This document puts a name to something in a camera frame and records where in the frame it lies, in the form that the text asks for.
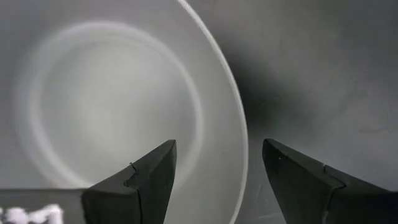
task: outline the gray surface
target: gray surface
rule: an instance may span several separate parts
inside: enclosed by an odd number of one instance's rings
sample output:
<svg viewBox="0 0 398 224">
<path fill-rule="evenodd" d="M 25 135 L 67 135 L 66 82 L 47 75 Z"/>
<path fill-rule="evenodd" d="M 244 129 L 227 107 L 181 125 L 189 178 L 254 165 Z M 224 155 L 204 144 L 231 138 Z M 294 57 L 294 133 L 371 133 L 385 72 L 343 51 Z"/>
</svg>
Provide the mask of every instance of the gray surface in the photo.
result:
<svg viewBox="0 0 398 224">
<path fill-rule="evenodd" d="M 249 126 L 237 223 L 284 223 L 261 161 L 275 138 L 398 189 L 398 2 L 190 0 L 236 77 Z"/>
</svg>

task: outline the plate rim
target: plate rim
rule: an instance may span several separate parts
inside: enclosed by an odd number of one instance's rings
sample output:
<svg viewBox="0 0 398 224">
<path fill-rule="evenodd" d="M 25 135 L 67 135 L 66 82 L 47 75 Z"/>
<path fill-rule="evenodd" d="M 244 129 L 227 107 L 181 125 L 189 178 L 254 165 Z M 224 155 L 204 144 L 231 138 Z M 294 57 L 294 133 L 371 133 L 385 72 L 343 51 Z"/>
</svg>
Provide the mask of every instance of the plate rim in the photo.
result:
<svg viewBox="0 0 398 224">
<path fill-rule="evenodd" d="M 192 17 L 192 19 L 195 21 L 197 26 L 200 28 L 200 30 L 204 33 L 206 36 L 207 40 L 209 41 L 209 44 L 211 45 L 211 48 L 215 52 L 218 60 L 220 61 L 221 65 L 224 68 L 225 74 L 228 78 L 229 84 L 232 87 L 232 91 L 234 93 L 234 99 L 236 102 L 236 105 L 238 106 L 238 113 L 240 117 L 240 122 L 241 126 L 243 128 L 243 176 L 242 176 L 242 183 L 241 183 L 241 191 L 239 193 L 238 197 L 238 202 L 235 206 L 235 211 L 233 216 L 231 217 L 231 220 L 229 221 L 229 224 L 234 224 L 237 217 L 238 213 L 241 209 L 241 205 L 243 202 L 243 196 L 244 192 L 246 189 L 246 182 L 248 179 L 248 166 L 249 166 L 249 140 L 248 140 L 248 127 L 246 124 L 246 116 L 244 114 L 244 109 L 243 109 L 243 103 L 241 99 L 241 95 L 239 93 L 238 85 L 236 84 L 236 80 L 232 74 L 232 71 L 225 59 L 225 56 L 223 52 L 221 51 L 219 45 L 217 44 L 217 41 L 213 37 L 213 35 L 210 33 L 208 30 L 207 26 L 205 23 L 200 19 L 199 15 L 193 10 L 191 5 L 186 0 L 177 0 L 181 6 L 188 12 L 188 14 Z"/>
</svg>

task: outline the white plate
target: white plate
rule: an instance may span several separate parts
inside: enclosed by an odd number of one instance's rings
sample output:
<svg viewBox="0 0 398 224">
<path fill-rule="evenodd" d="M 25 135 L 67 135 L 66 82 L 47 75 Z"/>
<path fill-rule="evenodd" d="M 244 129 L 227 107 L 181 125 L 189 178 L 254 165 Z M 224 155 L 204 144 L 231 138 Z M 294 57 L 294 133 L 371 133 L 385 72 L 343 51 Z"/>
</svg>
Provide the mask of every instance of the white plate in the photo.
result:
<svg viewBox="0 0 398 224">
<path fill-rule="evenodd" d="M 17 38 L 8 43 L 16 53 L 2 66 L 18 74 L 16 132 L 53 186 L 89 187 L 176 139 L 165 223 L 234 222 L 248 163 L 243 108 L 220 49 L 185 1 L 10 5 L 1 20 L 15 22 L 1 40 Z"/>
</svg>

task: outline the gray background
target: gray background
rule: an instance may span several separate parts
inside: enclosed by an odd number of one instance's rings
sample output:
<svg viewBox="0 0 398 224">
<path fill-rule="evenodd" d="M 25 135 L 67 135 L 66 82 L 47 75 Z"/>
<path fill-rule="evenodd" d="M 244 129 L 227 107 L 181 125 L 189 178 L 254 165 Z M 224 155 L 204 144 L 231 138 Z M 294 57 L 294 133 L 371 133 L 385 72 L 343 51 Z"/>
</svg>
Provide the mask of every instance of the gray background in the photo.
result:
<svg viewBox="0 0 398 224">
<path fill-rule="evenodd" d="M 190 0 L 234 73 L 249 128 L 237 223 L 285 223 L 261 160 L 274 138 L 398 189 L 398 1 Z"/>
</svg>

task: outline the metal jaw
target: metal jaw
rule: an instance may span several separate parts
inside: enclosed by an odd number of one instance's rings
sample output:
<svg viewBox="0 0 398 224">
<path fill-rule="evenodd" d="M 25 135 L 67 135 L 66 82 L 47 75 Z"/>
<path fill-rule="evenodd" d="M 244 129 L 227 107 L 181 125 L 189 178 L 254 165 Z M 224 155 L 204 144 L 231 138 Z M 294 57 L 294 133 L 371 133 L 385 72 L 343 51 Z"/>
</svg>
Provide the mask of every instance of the metal jaw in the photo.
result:
<svg viewBox="0 0 398 224">
<path fill-rule="evenodd" d="M 262 158 L 287 224 L 398 223 L 398 193 L 266 139 Z"/>
<path fill-rule="evenodd" d="M 88 189 L 0 190 L 0 221 L 162 224 L 174 183 L 176 159 L 176 142 L 168 140 Z"/>
</svg>

